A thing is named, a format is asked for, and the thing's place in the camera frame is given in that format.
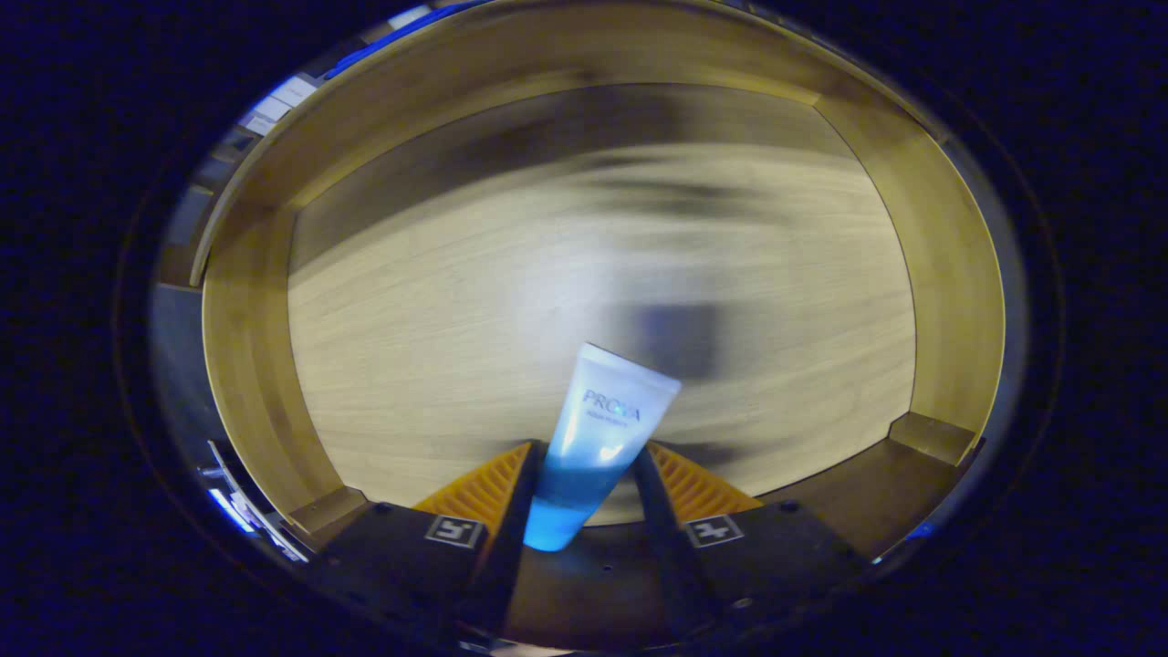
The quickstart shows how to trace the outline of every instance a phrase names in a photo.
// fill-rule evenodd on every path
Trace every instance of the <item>wooden floor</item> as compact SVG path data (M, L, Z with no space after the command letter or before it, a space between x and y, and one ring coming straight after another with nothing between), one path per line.
M655 437L750 495L870 447L912 392L863 167L813 108L726 89L556 94L408 143L301 212L288 306L329 458L404 505L549 440L584 341L682 379ZM640 517L625 482L592 523Z

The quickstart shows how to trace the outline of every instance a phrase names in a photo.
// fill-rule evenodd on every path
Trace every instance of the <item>skincare tube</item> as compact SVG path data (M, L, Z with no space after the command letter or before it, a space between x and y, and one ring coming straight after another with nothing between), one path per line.
M609 497L681 382L585 344L540 470L523 542L563 549Z

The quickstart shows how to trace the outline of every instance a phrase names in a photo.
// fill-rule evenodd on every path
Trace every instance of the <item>white and blue tube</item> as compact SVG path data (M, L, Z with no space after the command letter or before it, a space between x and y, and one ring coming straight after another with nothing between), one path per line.
M681 382L585 344L540 470L523 542L563 549L653 435Z

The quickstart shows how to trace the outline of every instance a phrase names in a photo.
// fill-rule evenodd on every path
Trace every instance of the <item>dark background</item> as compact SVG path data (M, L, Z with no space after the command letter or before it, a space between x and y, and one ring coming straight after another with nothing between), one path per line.
M2 532L14 575L13 609L0 615L11 624L5 652L398 648L339 613L279 601L246 574L252 563L213 548L130 437L113 365L114 340L138 337L114 327L112 310L133 217L157 231L199 148L248 103L403 6L341 5L6 6L4 261L16 299L5 313L15 448L4 484L14 511ZM1164 476L1153 412L1166 402L1163 331L1150 317L1166 298L1154 262L1164 231L1164 7L821 0L779 11L889 70L912 68L916 84L952 92L1014 155L1062 264L1069 358L1033 466L978 538L926 582L774 652L1162 650ZM141 205L146 192L153 201Z

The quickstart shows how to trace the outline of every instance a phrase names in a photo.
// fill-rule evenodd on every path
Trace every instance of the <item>wood grain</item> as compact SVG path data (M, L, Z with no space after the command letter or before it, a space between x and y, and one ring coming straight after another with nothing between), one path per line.
M235 212L251 216L220 236L203 285L207 373L239 461L272 506L297 523L293 512L342 483L313 430L290 348L294 217L253 206Z
M292 268L305 402L370 500L416 504L548 440L584 341L681 376L656 437L715 445L702 464L749 495L870 447L909 407L892 224L792 101L632 85L482 112L306 207ZM640 513L627 485L593 523Z
M467 9L354 64L281 118L213 209L193 284L237 198L298 210L377 155L468 115L621 83L712 84L814 103L840 79L840 62L704 1L501 0Z
M981 210L936 141L899 108L846 81L815 108L863 162L904 249L917 313L911 410L973 433L997 390L1001 272Z

